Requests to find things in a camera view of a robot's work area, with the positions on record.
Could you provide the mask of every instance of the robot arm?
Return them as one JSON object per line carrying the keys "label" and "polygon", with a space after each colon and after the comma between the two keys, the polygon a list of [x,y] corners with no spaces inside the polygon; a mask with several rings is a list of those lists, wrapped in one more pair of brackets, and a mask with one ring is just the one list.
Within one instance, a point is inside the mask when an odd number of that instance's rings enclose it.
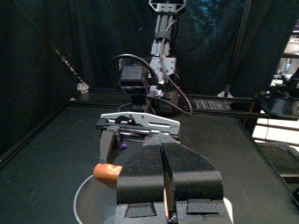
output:
{"label": "robot arm", "polygon": [[[153,109],[161,113],[172,113],[176,109],[184,114],[192,113],[190,103],[170,78],[170,76],[176,76],[176,58],[172,57],[170,49],[173,24],[182,13],[185,2],[186,0],[149,0],[148,2],[156,15],[149,61],[132,54],[121,54],[112,59],[112,62],[121,59],[138,62],[137,65],[129,65],[121,61],[118,63],[121,65],[118,86],[124,93],[130,95],[133,111],[136,112],[149,112]],[[188,103],[190,113],[177,107],[178,93]]]}

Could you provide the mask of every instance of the black table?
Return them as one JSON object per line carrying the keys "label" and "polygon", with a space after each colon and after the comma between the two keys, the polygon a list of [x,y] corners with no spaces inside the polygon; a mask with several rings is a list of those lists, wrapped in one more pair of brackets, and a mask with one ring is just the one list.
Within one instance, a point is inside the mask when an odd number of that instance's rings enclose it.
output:
{"label": "black table", "polygon": [[[94,124],[100,114],[110,112],[105,108],[65,107],[0,171],[0,223],[76,223],[74,194],[98,162]],[[299,223],[285,184],[260,157],[238,120],[213,115],[177,115],[172,119],[181,123],[181,144],[218,169],[234,223]],[[100,183],[92,183],[98,193],[93,198],[100,199],[110,215],[113,202],[105,202],[110,200],[108,194],[100,195]],[[81,206],[92,209],[88,199]]]}

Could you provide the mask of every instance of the black curtain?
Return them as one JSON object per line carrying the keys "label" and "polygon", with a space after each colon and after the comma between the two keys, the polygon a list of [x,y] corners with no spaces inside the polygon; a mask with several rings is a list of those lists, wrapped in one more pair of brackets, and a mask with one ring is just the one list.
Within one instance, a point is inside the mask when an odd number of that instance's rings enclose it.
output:
{"label": "black curtain", "polygon": [[[186,1],[173,48],[184,92],[214,95],[224,90],[244,5],[245,0]],[[297,11],[299,0],[252,0],[234,96],[266,89]],[[117,75],[108,77],[108,62],[120,53],[149,56],[154,15],[146,0],[9,0],[0,2],[0,24],[2,154],[74,94],[76,77],[52,48],[92,87],[113,88]]]}
{"label": "black curtain", "polygon": [[0,1],[0,155],[57,111],[77,84],[49,44],[73,63],[66,2],[15,2],[19,7]]}
{"label": "black curtain", "polygon": [[[108,62],[120,53],[148,57],[154,15],[148,1],[72,0],[76,9],[81,72],[92,87],[114,87]],[[245,0],[188,0],[174,41],[181,89],[216,95],[224,90]],[[265,90],[299,17],[299,1],[252,0],[230,93]]]}

